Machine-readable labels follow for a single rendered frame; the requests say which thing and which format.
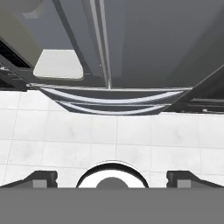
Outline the large grey fridge drawer front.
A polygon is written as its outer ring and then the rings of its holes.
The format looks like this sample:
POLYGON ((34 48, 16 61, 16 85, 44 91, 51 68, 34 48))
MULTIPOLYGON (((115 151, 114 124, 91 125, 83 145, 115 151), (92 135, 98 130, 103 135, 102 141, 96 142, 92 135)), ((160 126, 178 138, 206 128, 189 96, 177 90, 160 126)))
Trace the large grey fridge drawer front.
POLYGON ((36 88, 56 102, 98 105, 170 105, 192 90, 191 87, 108 89, 105 87, 70 87, 38 83, 29 84, 28 87, 36 88))

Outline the beige cupboard run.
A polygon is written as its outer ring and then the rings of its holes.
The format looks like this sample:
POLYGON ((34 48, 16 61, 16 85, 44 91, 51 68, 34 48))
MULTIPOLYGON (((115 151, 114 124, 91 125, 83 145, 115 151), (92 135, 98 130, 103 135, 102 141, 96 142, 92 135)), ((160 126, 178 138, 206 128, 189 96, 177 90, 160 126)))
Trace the beige cupboard run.
POLYGON ((38 18, 43 0, 0 0, 0 91, 26 92, 42 49, 20 17, 38 18))

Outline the dark cupboard run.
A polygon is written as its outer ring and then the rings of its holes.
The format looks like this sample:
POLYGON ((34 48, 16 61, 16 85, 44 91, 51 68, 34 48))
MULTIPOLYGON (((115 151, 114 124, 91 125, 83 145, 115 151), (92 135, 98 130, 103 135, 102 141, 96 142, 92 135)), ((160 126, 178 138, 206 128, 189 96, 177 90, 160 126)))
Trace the dark cupboard run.
POLYGON ((224 115, 224 65, 176 100, 164 112, 224 115))

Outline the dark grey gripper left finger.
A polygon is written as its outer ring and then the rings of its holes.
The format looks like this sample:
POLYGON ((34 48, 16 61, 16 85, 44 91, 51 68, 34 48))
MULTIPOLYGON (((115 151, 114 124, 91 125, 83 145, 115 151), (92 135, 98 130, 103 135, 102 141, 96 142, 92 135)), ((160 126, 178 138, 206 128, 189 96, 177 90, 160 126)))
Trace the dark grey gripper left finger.
POLYGON ((56 171, 34 171, 24 179, 1 185, 1 188, 57 188, 57 178, 56 171))

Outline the white and black round disc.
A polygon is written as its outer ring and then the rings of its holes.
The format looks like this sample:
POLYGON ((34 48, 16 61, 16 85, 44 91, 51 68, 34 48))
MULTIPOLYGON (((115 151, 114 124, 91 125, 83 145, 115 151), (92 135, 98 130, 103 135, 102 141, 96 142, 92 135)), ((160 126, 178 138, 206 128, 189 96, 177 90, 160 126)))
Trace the white and black round disc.
POLYGON ((143 174, 133 165, 107 160, 93 165, 85 171, 77 182, 77 188, 113 188, 110 184, 115 180, 118 189, 148 188, 148 182, 143 174))

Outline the grey fridge door with dispenser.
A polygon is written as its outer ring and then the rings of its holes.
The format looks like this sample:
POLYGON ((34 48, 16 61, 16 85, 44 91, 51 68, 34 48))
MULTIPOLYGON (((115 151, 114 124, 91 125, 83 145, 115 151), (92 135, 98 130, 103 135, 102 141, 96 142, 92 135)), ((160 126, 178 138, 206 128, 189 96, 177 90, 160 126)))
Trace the grey fridge door with dispenser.
POLYGON ((43 0, 38 18, 20 17, 36 44, 42 49, 75 50, 83 68, 81 80, 55 80, 31 77, 33 83, 74 87, 105 88, 101 62, 88 38, 74 35, 62 4, 67 0, 43 0))

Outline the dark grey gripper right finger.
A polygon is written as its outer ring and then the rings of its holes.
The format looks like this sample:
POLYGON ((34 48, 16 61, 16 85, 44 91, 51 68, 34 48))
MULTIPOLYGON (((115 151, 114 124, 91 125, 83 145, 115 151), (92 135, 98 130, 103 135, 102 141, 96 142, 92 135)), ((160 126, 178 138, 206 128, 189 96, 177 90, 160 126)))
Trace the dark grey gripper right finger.
POLYGON ((190 171, 168 171, 166 178, 167 188, 222 188, 222 185, 198 178, 190 171))

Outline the small grey fridge drawer front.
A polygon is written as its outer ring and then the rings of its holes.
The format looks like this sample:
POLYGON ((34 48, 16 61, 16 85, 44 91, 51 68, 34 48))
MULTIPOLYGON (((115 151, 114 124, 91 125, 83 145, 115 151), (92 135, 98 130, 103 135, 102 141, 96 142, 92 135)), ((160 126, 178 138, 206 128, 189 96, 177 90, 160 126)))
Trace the small grey fridge drawer front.
MULTIPOLYGON (((78 103, 78 102, 69 102, 69 101, 58 101, 58 104, 63 107, 64 109, 66 109, 69 112, 73 112, 73 113, 80 113, 80 114, 89 114, 89 115, 97 115, 97 114, 90 114, 87 112, 81 112, 78 111, 76 109, 72 109, 69 108, 67 106, 64 106, 62 103, 72 103, 74 105, 77 106, 81 106, 84 108, 88 108, 88 109, 102 109, 102 110, 131 110, 131 109, 145 109, 145 108, 149 108, 149 107, 153 107, 153 106, 158 106, 158 105, 106 105, 106 104, 90 104, 90 103, 78 103)), ((164 106, 164 109, 160 109, 160 110, 156 110, 155 112, 149 112, 149 113, 143 113, 140 115, 135 115, 135 116, 151 116, 151 115, 158 115, 161 112, 163 112, 165 109, 168 108, 168 105, 159 105, 159 106, 164 106)))

